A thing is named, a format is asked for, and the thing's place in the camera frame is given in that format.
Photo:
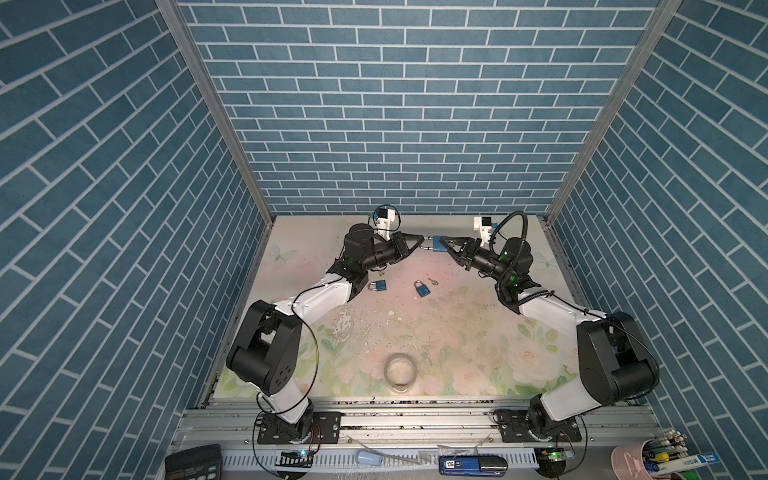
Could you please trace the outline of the blue padlock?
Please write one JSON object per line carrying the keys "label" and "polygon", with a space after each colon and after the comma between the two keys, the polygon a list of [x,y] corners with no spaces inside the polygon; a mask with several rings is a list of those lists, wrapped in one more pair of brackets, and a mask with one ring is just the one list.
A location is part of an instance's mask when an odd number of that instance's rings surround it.
{"label": "blue padlock", "polygon": [[414,289],[420,298],[424,298],[431,293],[429,287],[425,285],[421,280],[416,280],[414,282]]}
{"label": "blue padlock", "polygon": [[368,289],[373,292],[383,292],[387,290],[387,284],[385,280],[377,280],[368,284]]}
{"label": "blue padlock", "polygon": [[447,252],[446,246],[442,243],[441,236],[426,236],[424,242],[420,245],[420,249],[439,253]]}

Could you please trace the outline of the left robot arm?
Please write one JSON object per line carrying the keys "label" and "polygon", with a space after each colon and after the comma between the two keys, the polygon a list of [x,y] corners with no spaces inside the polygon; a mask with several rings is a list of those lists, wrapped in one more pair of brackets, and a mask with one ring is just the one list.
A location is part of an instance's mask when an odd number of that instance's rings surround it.
{"label": "left robot arm", "polygon": [[266,404],[261,413],[290,442],[312,429],[314,405],[294,380],[301,336],[317,336],[311,324],[344,305],[369,285],[369,273],[408,258],[425,237],[394,231],[385,236],[368,224],[352,225],[339,256],[320,281],[275,304],[258,300],[245,312],[226,357],[226,367],[255,386]]}

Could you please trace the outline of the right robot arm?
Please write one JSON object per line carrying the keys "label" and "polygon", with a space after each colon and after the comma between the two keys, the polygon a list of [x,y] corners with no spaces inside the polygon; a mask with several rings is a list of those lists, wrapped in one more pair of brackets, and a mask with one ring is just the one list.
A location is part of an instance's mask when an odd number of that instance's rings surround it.
{"label": "right robot arm", "polygon": [[649,394],[660,371],[631,315],[575,305],[530,277],[527,233],[528,217],[516,211],[481,238],[442,237],[439,243],[458,265],[493,279],[504,307],[576,340],[577,377],[533,397],[527,410],[530,434],[548,441],[574,428],[581,414]]}

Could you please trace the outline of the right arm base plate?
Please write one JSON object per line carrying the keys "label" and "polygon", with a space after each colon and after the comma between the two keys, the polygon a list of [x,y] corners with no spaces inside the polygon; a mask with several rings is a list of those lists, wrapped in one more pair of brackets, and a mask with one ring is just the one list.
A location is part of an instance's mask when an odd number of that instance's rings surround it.
{"label": "right arm base plate", "polygon": [[497,409],[491,413],[505,443],[554,442],[564,440],[576,443],[582,440],[575,418],[551,420],[544,411],[537,409]]}

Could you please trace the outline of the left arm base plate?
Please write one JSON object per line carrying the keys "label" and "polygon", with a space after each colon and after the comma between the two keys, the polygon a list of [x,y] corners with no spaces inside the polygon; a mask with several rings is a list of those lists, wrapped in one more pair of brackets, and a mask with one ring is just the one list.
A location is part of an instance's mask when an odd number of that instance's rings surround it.
{"label": "left arm base plate", "polygon": [[337,444],[341,427],[340,412],[307,410],[297,423],[289,423],[277,415],[260,414],[256,421],[259,445],[288,445],[308,443]]}

